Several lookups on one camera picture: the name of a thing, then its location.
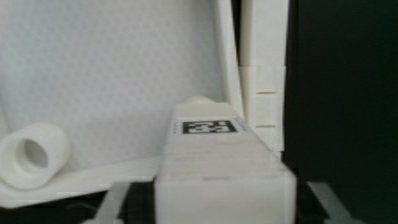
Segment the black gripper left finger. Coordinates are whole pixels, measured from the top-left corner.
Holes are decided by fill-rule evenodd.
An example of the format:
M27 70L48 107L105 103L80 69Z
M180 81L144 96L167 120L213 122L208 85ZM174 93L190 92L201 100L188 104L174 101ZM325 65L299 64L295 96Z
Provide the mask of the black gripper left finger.
M96 215L82 222L82 224L124 224L124 221L119 218L119 214L128 190L130 183L116 182L108 189Z

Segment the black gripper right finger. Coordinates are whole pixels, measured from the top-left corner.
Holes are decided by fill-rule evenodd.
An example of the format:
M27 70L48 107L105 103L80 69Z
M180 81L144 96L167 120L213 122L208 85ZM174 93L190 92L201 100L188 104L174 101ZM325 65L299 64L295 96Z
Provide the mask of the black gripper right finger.
M366 224L354 218L331 185L325 182L309 182L307 185L329 215L323 224Z

